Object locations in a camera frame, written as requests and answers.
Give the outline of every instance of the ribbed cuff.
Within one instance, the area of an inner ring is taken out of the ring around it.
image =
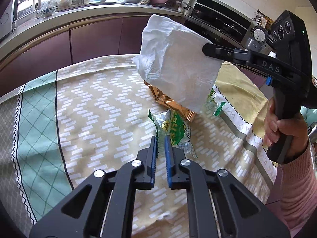
[[[313,167],[310,151],[310,141],[308,142],[305,152],[296,158],[294,161],[281,165],[283,170],[283,181],[294,181],[297,179],[303,179]]]

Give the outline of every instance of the white tissue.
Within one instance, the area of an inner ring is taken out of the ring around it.
[[[211,42],[185,26],[152,15],[142,32],[141,52],[133,62],[143,80],[199,113],[223,63],[203,54],[206,43]]]

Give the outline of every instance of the pink sweater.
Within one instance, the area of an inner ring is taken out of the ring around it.
[[[294,237],[317,205],[317,180],[313,169],[311,146],[294,161],[281,165],[283,170],[281,219]]]

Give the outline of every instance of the silver screw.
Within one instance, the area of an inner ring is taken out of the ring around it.
[[[225,169],[220,169],[220,170],[218,171],[218,174],[219,174],[220,176],[222,176],[222,177],[226,177],[226,176],[228,175],[228,171],[225,170]]]
[[[182,166],[189,166],[189,165],[191,164],[191,161],[188,160],[188,159],[183,159],[183,160],[180,162],[180,164],[181,164]]]
[[[142,164],[142,162],[141,162],[140,160],[138,160],[138,159],[133,160],[133,161],[131,162],[131,165],[134,166],[134,167],[138,167],[138,166],[141,165],[141,164]]]
[[[104,174],[105,173],[102,170],[97,170],[97,171],[94,172],[94,176],[97,177],[97,178],[100,178],[100,177],[104,176]]]

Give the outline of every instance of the patterned tablecloth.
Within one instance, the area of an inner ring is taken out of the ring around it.
[[[28,236],[30,229],[96,169],[112,171],[150,144],[148,119],[158,105],[132,63],[105,56],[46,74],[0,98],[0,200]],[[226,102],[220,117],[202,111],[191,140],[202,167],[228,169],[263,203],[276,168],[263,148],[267,99],[224,63],[214,86]],[[188,237],[185,190],[170,190],[165,158],[151,191],[137,191],[135,237]]]

